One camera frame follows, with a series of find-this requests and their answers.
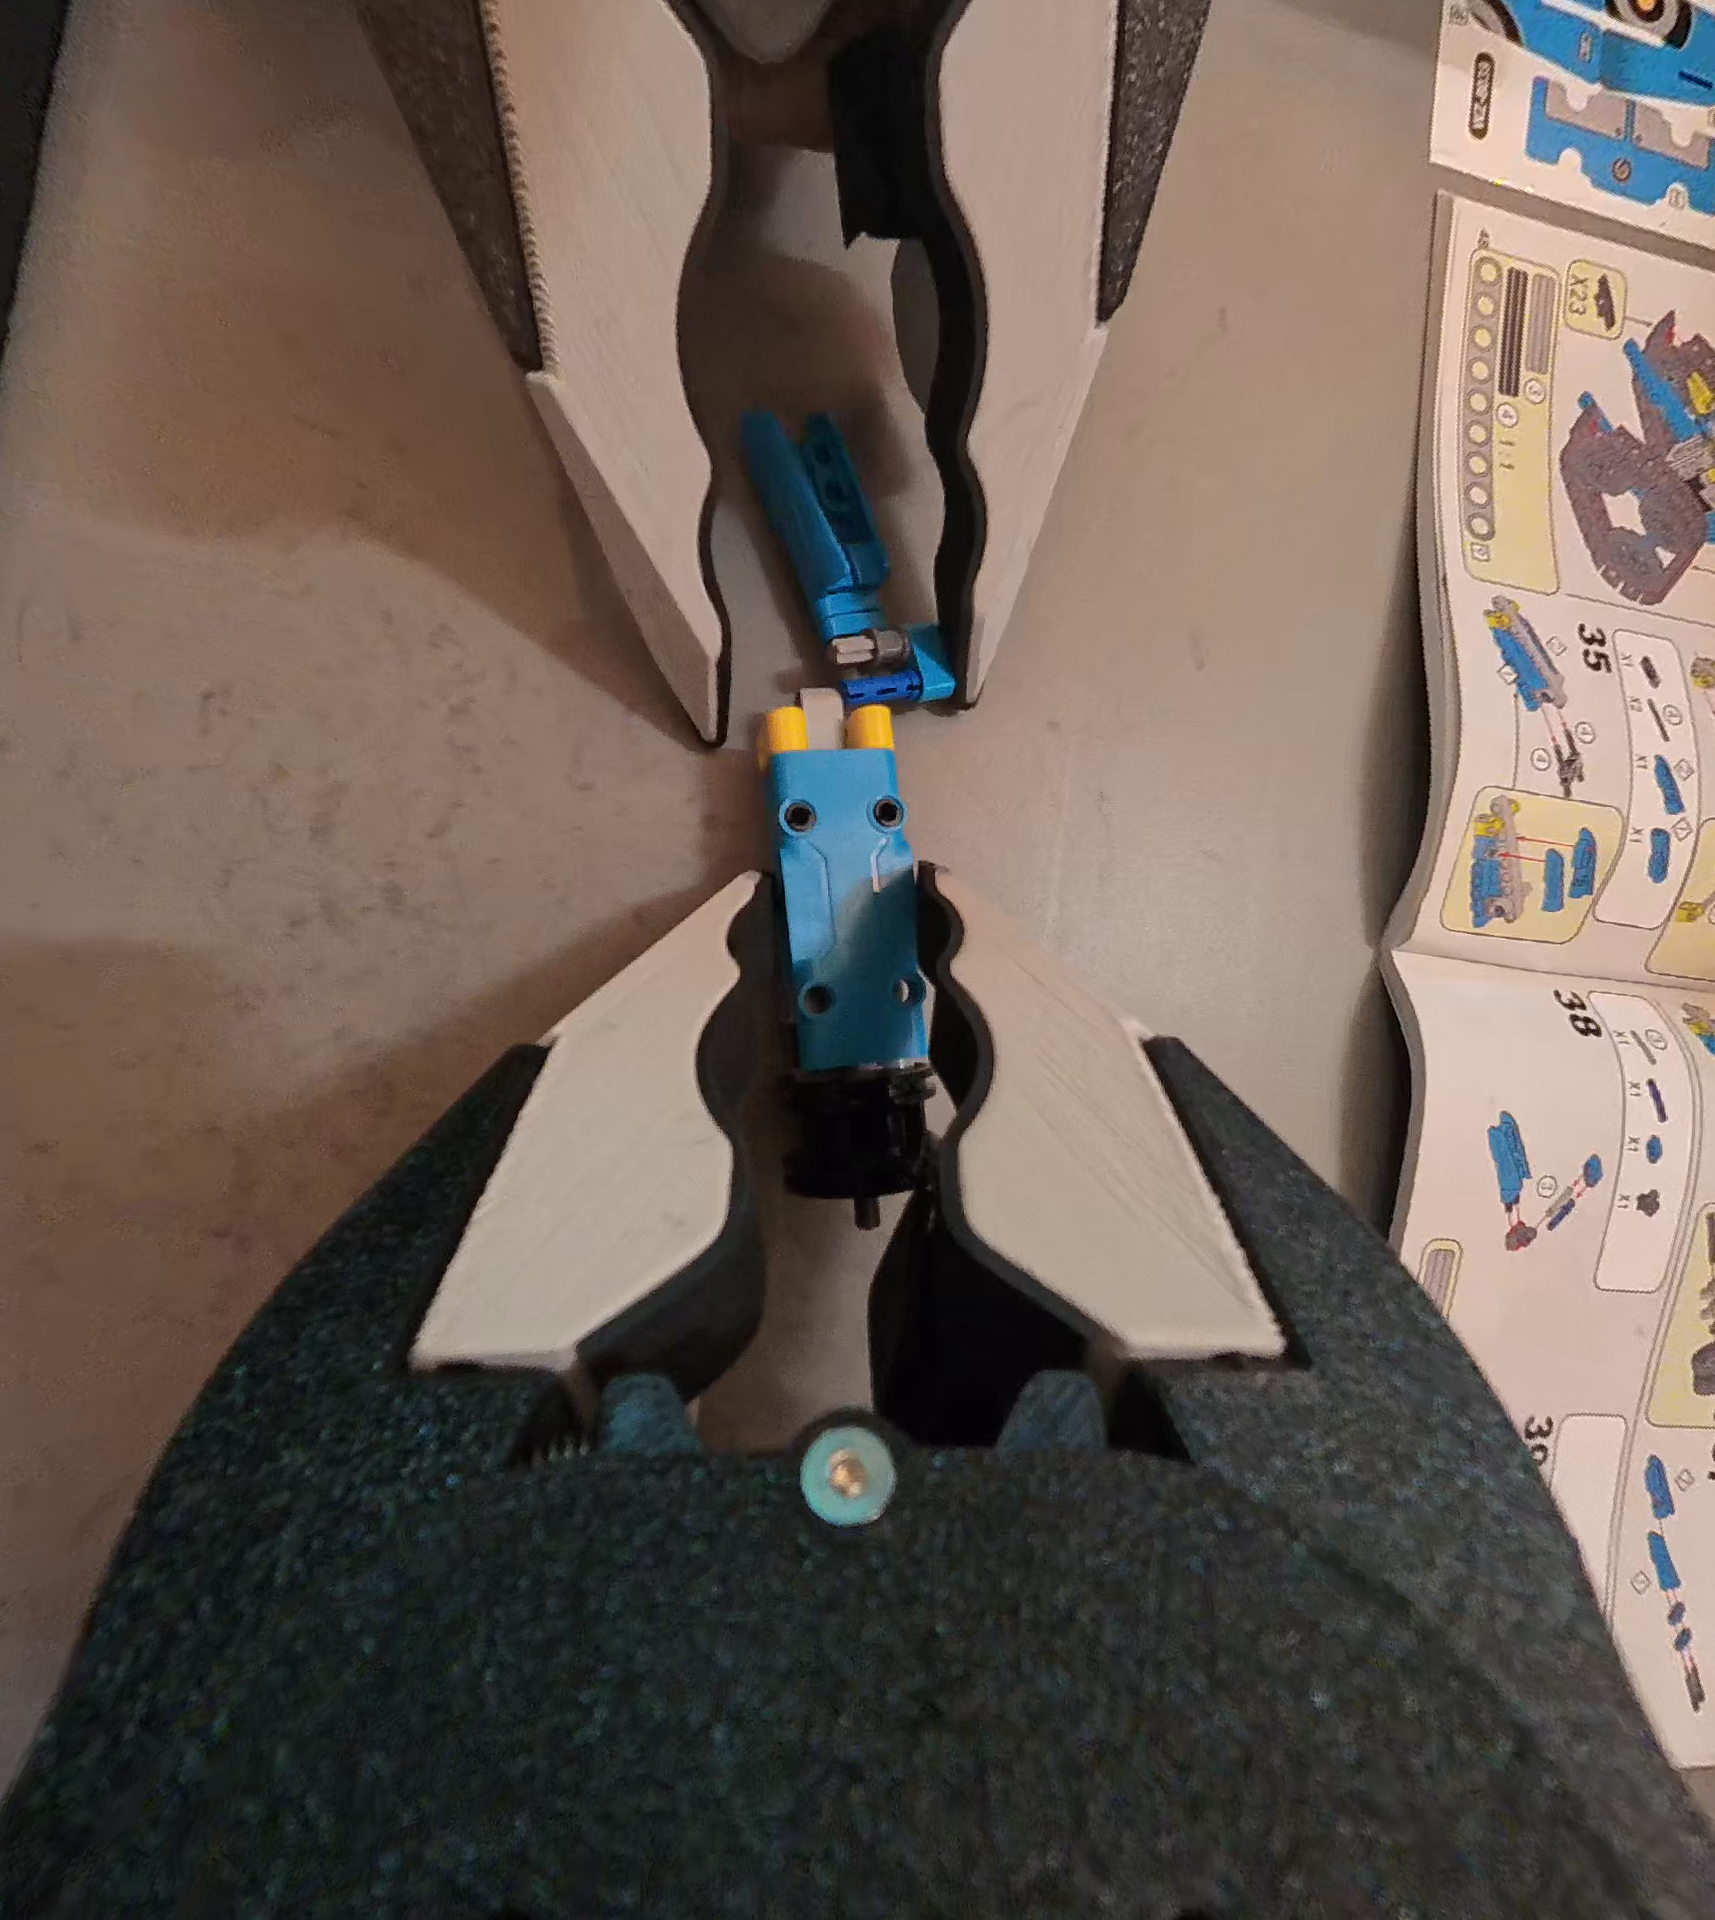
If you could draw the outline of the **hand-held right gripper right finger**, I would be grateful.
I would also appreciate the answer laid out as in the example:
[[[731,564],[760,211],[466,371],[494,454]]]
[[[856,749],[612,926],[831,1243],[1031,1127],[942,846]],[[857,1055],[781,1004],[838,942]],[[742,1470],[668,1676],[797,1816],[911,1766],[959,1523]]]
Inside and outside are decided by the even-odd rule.
[[[878,1413],[918,1443],[989,1443],[1037,1375],[1105,1404],[1138,1367],[1279,1360],[1151,1031],[937,866],[918,958],[956,1115],[870,1292]]]

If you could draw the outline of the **blue sticker sheet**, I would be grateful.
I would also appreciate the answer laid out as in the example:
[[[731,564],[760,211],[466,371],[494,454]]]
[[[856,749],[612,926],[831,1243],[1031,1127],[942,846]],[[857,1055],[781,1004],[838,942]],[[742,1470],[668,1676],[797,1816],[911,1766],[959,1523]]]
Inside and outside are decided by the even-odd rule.
[[[1715,254],[1715,2],[1449,2],[1432,158]]]

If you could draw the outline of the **blue motor block yellow pins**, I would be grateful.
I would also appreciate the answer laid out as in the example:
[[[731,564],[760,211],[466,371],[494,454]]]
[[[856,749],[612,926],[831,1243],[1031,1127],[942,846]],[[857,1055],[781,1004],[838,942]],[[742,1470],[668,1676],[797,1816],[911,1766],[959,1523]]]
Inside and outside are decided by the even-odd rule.
[[[757,750],[799,1069],[923,1063],[916,852],[891,709],[850,709],[832,691],[803,691],[765,713]]]

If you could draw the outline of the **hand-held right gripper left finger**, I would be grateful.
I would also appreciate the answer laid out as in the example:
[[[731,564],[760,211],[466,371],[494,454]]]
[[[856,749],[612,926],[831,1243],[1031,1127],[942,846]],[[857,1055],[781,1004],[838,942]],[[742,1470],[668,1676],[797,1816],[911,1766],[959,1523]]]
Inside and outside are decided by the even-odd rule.
[[[771,969],[742,873],[540,1041],[508,1143],[416,1333],[417,1371],[655,1371],[685,1402],[757,1329],[765,1260],[742,1104]]]

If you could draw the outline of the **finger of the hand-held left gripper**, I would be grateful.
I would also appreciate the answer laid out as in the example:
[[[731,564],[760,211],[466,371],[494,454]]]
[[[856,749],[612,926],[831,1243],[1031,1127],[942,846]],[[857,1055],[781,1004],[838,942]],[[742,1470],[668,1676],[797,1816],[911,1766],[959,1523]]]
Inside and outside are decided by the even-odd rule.
[[[1115,2],[943,2],[923,55],[934,593],[962,707],[982,696],[1105,348],[1118,31]]]
[[[527,387],[660,677],[715,745],[715,468],[679,362],[721,166],[708,44],[673,2],[484,2],[481,24],[537,314]]]

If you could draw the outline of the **small blue beam assembly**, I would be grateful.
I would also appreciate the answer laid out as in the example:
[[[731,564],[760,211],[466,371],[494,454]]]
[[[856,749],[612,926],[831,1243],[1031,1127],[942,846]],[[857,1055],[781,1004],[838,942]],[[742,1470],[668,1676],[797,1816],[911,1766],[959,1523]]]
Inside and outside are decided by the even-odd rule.
[[[774,412],[746,412],[742,446],[843,707],[952,700],[942,625],[888,617],[891,554],[838,423],[814,412],[788,432]]]

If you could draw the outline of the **open instruction booklet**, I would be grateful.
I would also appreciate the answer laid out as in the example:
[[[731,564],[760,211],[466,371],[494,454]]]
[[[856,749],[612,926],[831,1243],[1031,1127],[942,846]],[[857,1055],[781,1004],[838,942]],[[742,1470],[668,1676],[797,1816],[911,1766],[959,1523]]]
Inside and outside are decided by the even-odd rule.
[[[1439,194],[1397,1249],[1715,1766],[1715,273]]]

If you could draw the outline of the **black wheel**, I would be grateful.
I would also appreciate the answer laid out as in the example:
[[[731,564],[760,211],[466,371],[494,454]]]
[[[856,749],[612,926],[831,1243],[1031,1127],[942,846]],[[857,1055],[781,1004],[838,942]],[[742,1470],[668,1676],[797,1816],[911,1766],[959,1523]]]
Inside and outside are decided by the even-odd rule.
[[[793,1119],[785,1185],[797,1196],[847,1201],[861,1230],[878,1230],[882,1200],[918,1182],[934,1066],[797,1069],[781,1091]]]

